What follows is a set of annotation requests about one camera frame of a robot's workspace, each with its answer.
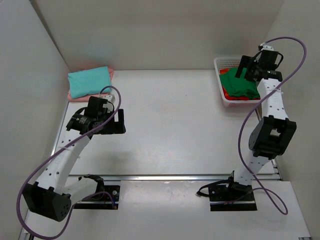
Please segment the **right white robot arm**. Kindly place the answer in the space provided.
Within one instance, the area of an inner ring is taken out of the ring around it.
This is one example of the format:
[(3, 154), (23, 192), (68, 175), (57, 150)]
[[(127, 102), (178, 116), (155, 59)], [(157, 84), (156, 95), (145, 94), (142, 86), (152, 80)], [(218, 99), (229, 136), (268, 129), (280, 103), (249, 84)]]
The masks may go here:
[(239, 201), (253, 192), (252, 182), (262, 167), (284, 154), (297, 129), (285, 111), (280, 84), (283, 78), (277, 70), (277, 58), (284, 56), (270, 46), (259, 48), (255, 56), (242, 56), (235, 72), (236, 79), (243, 78), (257, 88), (262, 116), (248, 140), (249, 155), (241, 158), (243, 168), (235, 170), (226, 180), (204, 186), (208, 193), (199, 189), (199, 197), (213, 198), (221, 204)]

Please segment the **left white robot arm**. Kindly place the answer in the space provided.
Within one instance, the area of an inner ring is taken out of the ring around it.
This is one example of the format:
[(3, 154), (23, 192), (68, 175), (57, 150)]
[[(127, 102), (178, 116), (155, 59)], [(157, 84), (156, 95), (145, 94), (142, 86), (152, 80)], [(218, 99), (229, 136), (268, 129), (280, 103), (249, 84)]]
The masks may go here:
[(105, 192), (102, 177), (86, 174), (69, 186), (66, 185), (67, 178), (94, 135), (125, 132), (124, 110), (114, 107), (107, 99), (91, 97), (88, 105), (77, 110), (67, 123), (59, 153), (33, 184), (27, 183), (23, 188), (22, 195), (29, 210), (61, 222), (77, 202), (88, 196), (101, 198)]

